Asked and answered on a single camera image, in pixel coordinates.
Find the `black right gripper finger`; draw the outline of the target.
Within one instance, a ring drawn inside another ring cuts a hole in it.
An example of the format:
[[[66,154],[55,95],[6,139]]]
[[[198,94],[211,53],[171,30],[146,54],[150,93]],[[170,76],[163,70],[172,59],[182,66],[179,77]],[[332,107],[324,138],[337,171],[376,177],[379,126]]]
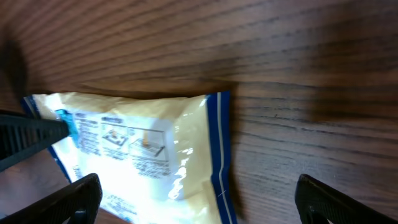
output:
[[[69,135],[66,122],[1,111],[1,171],[30,158]]]
[[[97,174],[91,173],[16,213],[1,224],[94,224],[102,199]]]
[[[396,220],[307,174],[298,178],[295,204],[304,224],[397,224]]]

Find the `yellow snack packet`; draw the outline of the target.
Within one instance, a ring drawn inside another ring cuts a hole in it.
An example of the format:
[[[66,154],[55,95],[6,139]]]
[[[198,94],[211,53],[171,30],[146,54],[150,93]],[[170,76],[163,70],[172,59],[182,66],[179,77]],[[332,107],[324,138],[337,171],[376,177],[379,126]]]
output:
[[[95,173],[100,207],[130,223],[236,223],[229,191],[230,92],[136,100],[27,96],[33,117],[63,121],[50,153],[70,182]]]

